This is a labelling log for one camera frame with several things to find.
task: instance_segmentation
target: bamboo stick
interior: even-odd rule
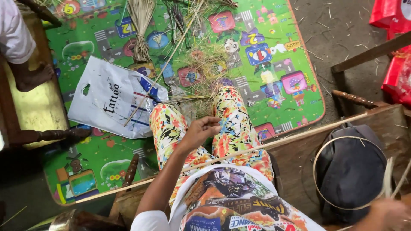
[[[217,158],[217,159],[214,159],[214,160],[211,160],[211,161],[202,163],[202,164],[198,164],[198,165],[195,165],[195,166],[192,166],[192,167],[188,167],[188,168],[185,168],[185,169],[181,170],[181,172],[186,172],[186,171],[190,171],[190,170],[192,170],[192,169],[197,169],[197,168],[200,168],[200,167],[203,167],[203,166],[206,166],[206,165],[209,165],[209,164],[218,162],[218,161],[222,161],[222,160],[224,160],[224,159],[228,159],[228,158],[231,158],[231,157],[236,157],[236,156],[238,156],[238,155],[242,155],[242,154],[245,154],[245,153],[249,153],[249,152],[254,151],[254,150],[257,150],[257,149],[262,149],[262,148],[267,148],[267,149],[269,149],[269,148],[275,148],[275,147],[278,147],[278,146],[281,146],[281,145],[284,145],[284,144],[293,142],[293,141],[298,140],[298,139],[300,139],[300,138],[304,138],[304,137],[307,137],[307,136],[310,136],[310,135],[314,135],[314,134],[319,133],[319,132],[327,131],[328,129],[333,128],[333,127],[338,127],[339,125],[341,125],[341,124],[343,124],[343,123],[351,122],[351,121],[354,121],[354,120],[358,120],[358,119],[364,118],[364,117],[366,117],[367,115],[368,115],[368,112],[365,112],[365,113],[363,113],[363,114],[360,114],[360,115],[357,115],[357,116],[354,116],[354,117],[351,117],[351,118],[347,118],[347,119],[345,119],[345,120],[341,120],[341,121],[338,121],[338,122],[335,122],[335,123],[332,123],[332,124],[328,124],[328,125],[326,125],[326,126],[318,127],[318,128],[316,128],[316,129],[309,130],[309,131],[306,131],[306,132],[303,132],[303,133],[299,133],[299,134],[296,134],[296,135],[294,135],[294,136],[289,136],[289,137],[284,138],[284,139],[276,140],[276,141],[273,141],[273,142],[270,142],[270,143],[266,143],[266,144],[263,144],[263,145],[260,145],[260,146],[254,147],[254,148],[250,148],[250,149],[247,149],[247,150],[243,150],[243,151],[240,151],[240,152],[236,152],[236,153],[227,155],[227,156],[225,156],[225,157]],[[110,195],[110,194],[113,194],[113,193],[116,193],[116,192],[120,192],[120,191],[123,191],[123,190],[131,189],[131,188],[133,188],[133,187],[137,187],[137,186],[140,186],[140,185],[144,185],[144,184],[150,183],[150,182],[152,182],[153,180],[154,180],[154,179],[149,179],[149,180],[145,180],[145,181],[139,182],[139,183],[137,183],[137,184],[130,185],[130,186],[123,187],[123,188],[119,188],[119,189],[116,189],[116,190],[113,190],[113,191],[103,192],[103,193],[100,193],[100,194],[97,194],[97,195],[94,195],[94,196],[90,196],[90,197],[88,197],[88,198],[84,198],[84,199],[82,199],[82,200],[76,201],[76,203],[81,203],[81,202],[93,200],[93,199],[96,199],[96,198],[99,198],[99,197],[102,197],[102,196],[106,196],[106,195]]]
[[[180,47],[181,42],[184,40],[185,35],[187,34],[188,30],[191,28],[191,24],[193,23],[194,19],[197,17],[197,13],[200,11],[201,6],[203,5],[204,0],[201,0],[199,7],[196,9],[193,18],[190,20],[190,22],[187,25],[187,29],[185,29],[184,34],[181,36],[180,41],[178,42],[177,46],[175,47],[174,51],[171,53],[169,60],[167,60],[166,64],[164,65],[163,69],[161,70],[160,74],[158,74],[157,78],[155,79],[154,83],[151,85],[150,89],[148,89],[147,94],[143,97],[143,99],[141,100],[141,102],[139,103],[139,106],[133,111],[133,113],[130,115],[130,117],[127,119],[127,121],[124,123],[123,127],[125,127],[127,125],[128,122],[130,122],[131,118],[134,116],[134,114],[136,113],[137,109],[141,107],[141,105],[143,104],[144,100],[147,98],[147,96],[149,95],[151,89],[154,87],[154,85],[157,83],[157,81],[160,79],[161,74],[163,74],[165,68],[167,67],[168,63],[170,62],[171,58],[173,57],[173,55],[175,54],[175,52],[177,51],[178,47]]]

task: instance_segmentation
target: circular hoop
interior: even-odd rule
[[[374,144],[373,142],[371,142],[371,141],[369,141],[369,140],[367,140],[367,139],[365,139],[365,138],[356,137],[356,136],[341,136],[341,137],[334,138],[334,139],[328,141],[327,143],[325,143],[325,144],[321,147],[321,149],[317,152],[317,155],[315,156],[314,163],[313,163],[313,166],[312,166],[312,177],[314,178],[314,184],[315,184],[315,188],[317,189],[318,194],[320,194],[320,196],[321,196],[328,204],[330,204],[330,205],[332,205],[332,206],[334,206],[334,207],[336,207],[336,208],[343,209],[343,210],[351,210],[351,211],[360,210],[360,209],[363,209],[363,208],[366,208],[366,207],[370,206],[371,203],[372,203],[374,200],[380,198],[380,197],[383,195],[384,190],[381,189],[381,192],[380,192],[380,194],[378,194],[378,196],[376,196],[374,199],[372,199],[370,202],[368,202],[367,204],[365,204],[365,205],[363,205],[363,206],[359,206],[359,207],[356,207],[356,208],[341,208],[341,207],[338,207],[338,206],[332,204],[332,203],[329,202],[327,199],[325,199],[325,197],[321,194],[320,189],[319,189],[318,186],[317,186],[317,181],[316,181],[316,179],[315,179],[315,166],[316,166],[316,164],[317,164],[317,159],[318,159],[318,157],[320,156],[321,152],[323,151],[323,149],[324,149],[328,144],[334,142],[335,140],[342,139],[342,138],[354,138],[354,139],[359,139],[359,140],[361,140],[361,142],[363,142],[363,141],[368,141],[368,142],[372,143],[375,147],[377,147],[378,150],[381,151],[381,153],[383,154],[383,156],[385,157],[385,159],[387,159],[387,157],[384,155],[384,152],[380,149],[380,147],[378,147],[376,144]]]

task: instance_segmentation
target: bare foot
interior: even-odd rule
[[[23,64],[9,63],[9,66],[16,80],[16,87],[21,92],[31,91],[54,76],[53,67],[50,64],[45,65],[44,62],[41,62],[40,67],[34,71],[28,70],[27,62]]]

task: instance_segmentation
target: black bag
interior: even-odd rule
[[[328,144],[316,161],[316,183],[327,201],[341,208],[352,209],[366,205],[381,193],[387,159],[381,151],[381,142],[369,126],[342,124],[329,134],[323,145],[342,136],[369,141],[340,138]],[[354,224],[369,212],[369,207],[340,209],[317,195],[326,223]]]

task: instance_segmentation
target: tied bundle of straw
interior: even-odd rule
[[[131,20],[137,31],[133,56],[136,63],[151,62],[144,34],[153,16],[155,5],[155,0],[129,0],[127,4]]]

